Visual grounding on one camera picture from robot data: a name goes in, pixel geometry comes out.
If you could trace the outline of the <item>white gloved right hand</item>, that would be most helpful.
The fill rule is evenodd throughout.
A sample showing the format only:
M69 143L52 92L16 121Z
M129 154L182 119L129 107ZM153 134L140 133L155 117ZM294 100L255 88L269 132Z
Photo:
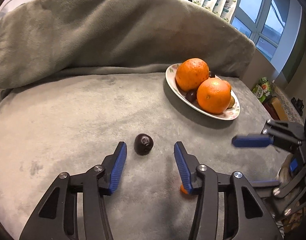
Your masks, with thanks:
M291 153L287 155L276 176L276 179L279 180L282 185L286 185L292 180L290 173L290 163L292 161L292 157L293 155Z

